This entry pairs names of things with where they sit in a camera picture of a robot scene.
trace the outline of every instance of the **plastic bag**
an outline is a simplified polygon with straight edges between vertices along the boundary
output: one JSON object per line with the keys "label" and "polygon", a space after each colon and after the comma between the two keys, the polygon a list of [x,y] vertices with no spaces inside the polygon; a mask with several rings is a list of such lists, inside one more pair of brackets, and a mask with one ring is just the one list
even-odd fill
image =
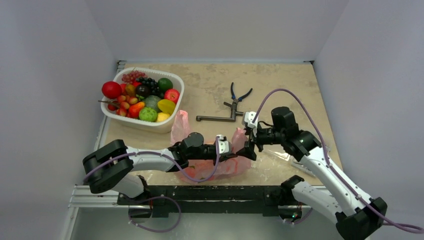
{"label": "plastic bag", "polygon": [[[176,142],[182,141],[191,133],[189,125],[189,115],[186,111],[179,110],[175,115],[175,120],[171,130],[171,145]],[[236,153],[243,148],[245,141],[248,138],[245,135],[245,131],[241,128],[237,128],[231,138],[231,151]],[[202,179],[208,177],[214,170],[213,160],[188,160],[188,166],[184,171],[192,178]],[[218,164],[215,174],[209,178],[208,181],[230,178],[239,174],[244,173],[247,169],[251,168],[251,160],[244,157],[238,156],[230,158],[226,161],[222,161]],[[196,184],[196,182],[187,179],[181,172],[175,173],[177,177],[190,184]]]}

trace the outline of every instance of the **dark purple fruit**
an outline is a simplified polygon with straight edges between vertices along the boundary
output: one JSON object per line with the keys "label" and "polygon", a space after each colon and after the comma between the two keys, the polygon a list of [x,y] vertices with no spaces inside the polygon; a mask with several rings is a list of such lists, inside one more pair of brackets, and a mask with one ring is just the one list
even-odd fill
{"label": "dark purple fruit", "polygon": [[143,100],[147,98],[150,94],[151,94],[150,87],[146,85],[138,85],[137,87],[135,87],[135,96],[139,100]]}

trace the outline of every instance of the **table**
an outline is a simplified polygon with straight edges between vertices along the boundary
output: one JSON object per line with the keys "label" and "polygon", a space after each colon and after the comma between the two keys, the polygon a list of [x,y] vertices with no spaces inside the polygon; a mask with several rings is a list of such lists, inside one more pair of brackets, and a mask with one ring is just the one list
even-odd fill
{"label": "table", "polygon": [[[217,134],[229,139],[236,128],[242,128],[242,117],[236,122],[196,121],[197,115],[229,117],[230,108],[223,102],[231,102],[230,85],[234,82],[237,96],[245,94],[250,88],[252,93],[238,105],[238,111],[257,111],[263,98],[273,89],[286,88],[294,92],[309,111],[325,144],[330,148],[329,155],[342,168],[336,143],[327,117],[326,109],[318,87],[314,69],[311,64],[163,64],[163,63],[127,63],[125,68],[142,67],[176,74],[185,83],[185,92],[181,109],[188,112],[189,123],[193,132],[201,133],[206,141],[213,141]],[[285,92],[276,92],[265,103],[259,119],[272,123],[271,110],[286,106],[294,112],[299,128],[316,132],[296,100]],[[127,146],[140,149],[164,149],[170,146],[170,134],[150,133],[121,125],[113,119],[107,119],[100,132],[100,145],[115,139],[124,140]],[[278,157],[284,156],[279,145],[265,146],[257,153],[256,162],[243,174],[231,178],[206,181],[199,185],[280,185],[293,175],[299,175],[311,185],[322,185],[316,177],[310,176],[290,165],[290,162]],[[142,175],[149,185],[187,185],[174,173],[155,170],[135,171]]]}

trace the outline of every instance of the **white basket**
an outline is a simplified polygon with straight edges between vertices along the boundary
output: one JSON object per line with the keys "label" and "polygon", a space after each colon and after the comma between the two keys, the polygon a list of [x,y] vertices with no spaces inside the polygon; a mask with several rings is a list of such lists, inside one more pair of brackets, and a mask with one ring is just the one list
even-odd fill
{"label": "white basket", "polygon": [[[178,90],[178,92],[179,92],[179,99],[178,99],[178,102],[176,103],[175,110],[173,111],[172,115],[168,119],[166,119],[165,121],[162,121],[162,122],[143,121],[143,120],[140,120],[140,119],[135,119],[135,118],[117,115],[114,111],[110,111],[108,109],[108,104],[104,103],[104,102],[100,103],[101,111],[107,117],[109,117],[111,119],[116,119],[122,125],[131,127],[131,128],[141,129],[141,130],[146,130],[146,131],[149,131],[149,132],[161,133],[161,134],[169,133],[171,131],[172,125],[174,123],[175,115],[178,112],[178,110],[180,109],[181,99],[183,98],[183,95],[184,95],[183,80],[181,79],[181,77],[179,77],[175,74],[169,73],[169,72],[165,72],[165,71],[157,71],[157,70],[152,70],[152,69],[142,68],[142,67],[135,67],[135,68],[129,67],[129,68],[125,68],[124,70],[120,71],[115,76],[113,81],[117,82],[119,84],[124,83],[122,81],[122,76],[124,74],[128,74],[129,72],[131,72],[133,70],[134,71],[138,70],[140,72],[146,73],[149,78],[152,78],[152,79],[155,79],[155,80],[159,80],[160,78],[167,78],[167,79],[171,80],[171,82],[173,84],[173,88]],[[107,97],[103,97],[103,101],[107,101],[107,100],[109,100]]]}

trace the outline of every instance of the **white wall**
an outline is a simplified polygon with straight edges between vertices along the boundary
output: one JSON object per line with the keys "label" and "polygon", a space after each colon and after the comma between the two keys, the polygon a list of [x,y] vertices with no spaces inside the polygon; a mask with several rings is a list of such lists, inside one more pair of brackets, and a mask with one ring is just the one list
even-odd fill
{"label": "white wall", "polygon": [[0,1],[0,239],[58,239],[115,60],[83,0]]}
{"label": "white wall", "polygon": [[[424,225],[424,1],[349,1],[314,64],[345,172]],[[375,239],[422,239],[383,227]]]}
{"label": "white wall", "polygon": [[313,60],[348,0],[86,0],[113,54],[138,61]]}

